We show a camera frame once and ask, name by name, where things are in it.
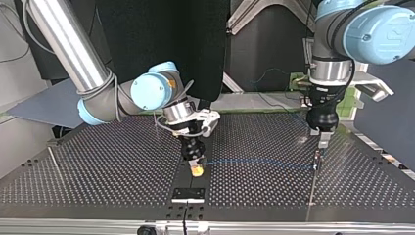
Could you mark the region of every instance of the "metal frame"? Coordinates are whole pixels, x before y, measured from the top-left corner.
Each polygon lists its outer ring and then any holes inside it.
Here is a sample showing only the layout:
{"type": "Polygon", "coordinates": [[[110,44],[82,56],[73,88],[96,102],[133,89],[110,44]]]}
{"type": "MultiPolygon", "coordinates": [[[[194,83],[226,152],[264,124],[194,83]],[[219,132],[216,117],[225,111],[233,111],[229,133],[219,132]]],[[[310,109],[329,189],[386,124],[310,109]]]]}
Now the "metal frame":
{"type": "MultiPolygon", "coordinates": [[[[183,234],[181,221],[0,219],[0,234],[136,234],[140,226],[155,227],[157,234],[183,234]]],[[[379,223],[242,223],[186,222],[190,234],[412,234],[409,224],[379,223]]]]}
{"type": "Polygon", "coordinates": [[[307,5],[311,0],[244,0],[232,17],[228,21],[228,30],[236,35],[245,25],[247,25],[263,9],[272,5],[281,5],[288,8],[304,24],[308,18],[308,28],[314,32],[316,8],[313,6],[311,14],[308,15],[307,5]]]}
{"type": "Polygon", "coordinates": [[[223,73],[223,83],[231,89],[233,93],[244,93],[244,90],[226,72],[223,73]]]}

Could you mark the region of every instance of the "light blue robot joint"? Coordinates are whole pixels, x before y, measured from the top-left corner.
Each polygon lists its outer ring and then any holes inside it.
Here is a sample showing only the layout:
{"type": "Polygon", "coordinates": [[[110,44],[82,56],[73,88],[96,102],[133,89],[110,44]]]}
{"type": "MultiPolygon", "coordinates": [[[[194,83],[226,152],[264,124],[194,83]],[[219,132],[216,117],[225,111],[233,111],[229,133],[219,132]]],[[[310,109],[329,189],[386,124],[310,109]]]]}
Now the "light blue robot joint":
{"type": "Polygon", "coordinates": [[[364,0],[324,0],[318,5],[316,20],[338,11],[355,8],[363,2],[364,0]]]}
{"type": "Polygon", "coordinates": [[[348,24],[343,45],[361,63],[385,65],[399,60],[415,47],[415,13],[397,6],[366,10],[348,24]]]}
{"type": "Polygon", "coordinates": [[[99,120],[96,117],[92,116],[85,107],[85,103],[82,99],[78,101],[77,108],[79,110],[79,116],[83,121],[90,125],[100,125],[105,124],[105,121],[99,120]]]}

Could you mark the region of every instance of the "silver metal part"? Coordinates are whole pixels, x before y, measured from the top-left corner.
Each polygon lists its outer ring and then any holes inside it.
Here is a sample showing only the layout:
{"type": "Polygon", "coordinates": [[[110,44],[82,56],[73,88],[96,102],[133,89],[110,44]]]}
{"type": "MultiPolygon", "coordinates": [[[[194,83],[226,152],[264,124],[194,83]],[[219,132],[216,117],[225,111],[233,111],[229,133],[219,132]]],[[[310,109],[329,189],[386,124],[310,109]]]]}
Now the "silver metal part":
{"type": "Polygon", "coordinates": [[[377,84],[356,85],[356,88],[376,102],[380,102],[389,96],[389,94],[377,84]]]}
{"type": "MultiPolygon", "coordinates": [[[[232,17],[228,21],[228,28],[233,35],[236,35],[245,25],[247,25],[263,9],[272,5],[281,5],[288,8],[304,24],[308,18],[308,5],[310,0],[305,3],[300,0],[244,0],[232,17]]],[[[313,6],[309,14],[308,28],[314,32],[314,16],[316,9],[313,6]]]]}
{"type": "Polygon", "coordinates": [[[195,111],[189,102],[180,102],[177,105],[173,105],[162,109],[163,115],[167,118],[169,123],[178,122],[181,119],[187,118],[195,111]]]}
{"type": "Polygon", "coordinates": [[[30,0],[34,21],[80,92],[97,88],[109,76],[67,0],[30,0]]]}
{"type": "MultiPolygon", "coordinates": [[[[3,234],[136,234],[140,226],[153,226],[164,235],[182,235],[182,221],[137,221],[137,220],[82,220],[82,219],[0,219],[3,234]]],[[[412,234],[415,225],[394,223],[282,223],[282,222],[199,222],[186,221],[188,234],[304,234],[334,235],[344,234],[412,234]]]]}
{"type": "Polygon", "coordinates": [[[346,85],[351,76],[351,61],[325,62],[312,60],[310,81],[324,86],[346,85]]]}
{"type": "Polygon", "coordinates": [[[327,149],[329,147],[330,139],[334,132],[320,132],[320,140],[318,141],[319,149],[327,149]]]}
{"type": "Polygon", "coordinates": [[[223,73],[223,83],[231,89],[233,93],[244,93],[244,90],[226,72],[223,73]]]}

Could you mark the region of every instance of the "end effector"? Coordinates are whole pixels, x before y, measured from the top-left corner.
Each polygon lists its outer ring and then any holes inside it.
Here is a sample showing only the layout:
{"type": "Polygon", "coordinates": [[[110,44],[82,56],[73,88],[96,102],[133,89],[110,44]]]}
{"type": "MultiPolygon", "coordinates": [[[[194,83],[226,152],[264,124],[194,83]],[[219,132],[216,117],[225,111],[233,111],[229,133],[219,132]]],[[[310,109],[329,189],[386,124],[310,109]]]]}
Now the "end effector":
{"type": "Polygon", "coordinates": [[[180,140],[183,160],[189,163],[193,176],[198,177],[204,173],[205,160],[205,144],[200,138],[210,137],[220,114],[208,109],[196,111],[186,95],[192,83],[183,87],[175,64],[166,62],[134,80],[131,98],[143,110],[162,109],[157,125],[180,140]]]}
{"type": "Polygon", "coordinates": [[[320,3],[310,64],[312,106],[306,120],[311,134],[327,148],[339,124],[337,105],[355,73],[355,61],[386,65],[415,47],[415,13],[398,6],[367,8],[374,1],[325,0],[320,3]]]}

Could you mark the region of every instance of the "silver robot arm segment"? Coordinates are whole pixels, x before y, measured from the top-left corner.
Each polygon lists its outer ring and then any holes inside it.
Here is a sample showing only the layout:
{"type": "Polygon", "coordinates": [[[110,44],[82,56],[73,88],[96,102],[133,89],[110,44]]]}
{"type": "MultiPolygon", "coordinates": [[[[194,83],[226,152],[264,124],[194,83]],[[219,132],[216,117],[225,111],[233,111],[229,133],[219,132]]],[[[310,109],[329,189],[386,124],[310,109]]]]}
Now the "silver robot arm segment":
{"type": "Polygon", "coordinates": [[[306,120],[311,134],[321,134],[321,149],[339,124],[336,107],[353,80],[355,61],[385,65],[415,47],[415,13],[398,6],[368,7],[374,2],[324,0],[319,5],[306,120]]]}

